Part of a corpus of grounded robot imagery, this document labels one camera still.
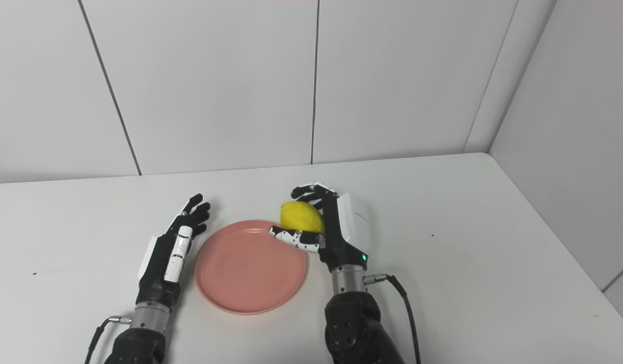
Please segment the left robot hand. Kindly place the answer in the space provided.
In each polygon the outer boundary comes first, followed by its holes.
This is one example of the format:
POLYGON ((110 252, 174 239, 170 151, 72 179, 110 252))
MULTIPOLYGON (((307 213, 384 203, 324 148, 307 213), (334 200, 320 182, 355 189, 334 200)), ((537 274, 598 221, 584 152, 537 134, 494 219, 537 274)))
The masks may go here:
POLYGON ((175 243, 179 238, 179 230, 183 226, 190 228, 192 230, 191 241, 193 241, 207 230, 206 221, 210 219, 210 208, 211 205, 204 201, 203 194, 192 196, 182 211, 177 213, 166 232, 157 237, 145 271, 140 278, 136 305, 154 301, 163 304, 169 311, 173 311, 182 291, 180 278, 173 282, 166 280, 164 275, 173 255, 175 243))

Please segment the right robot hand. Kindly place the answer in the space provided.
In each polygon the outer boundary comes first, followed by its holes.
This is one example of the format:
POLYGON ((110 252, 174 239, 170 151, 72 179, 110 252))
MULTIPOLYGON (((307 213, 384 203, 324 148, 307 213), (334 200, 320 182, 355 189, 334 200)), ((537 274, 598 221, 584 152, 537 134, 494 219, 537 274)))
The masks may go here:
POLYGON ((318 254, 329 271, 340 266, 355 265, 367 271, 369 265, 370 225, 367 208, 349 193, 339 195, 334 189, 314 182, 297 186, 291 191, 294 201, 307 203, 319 213, 324 232, 287 230, 271 226, 268 233, 277 240, 309 253, 318 254))

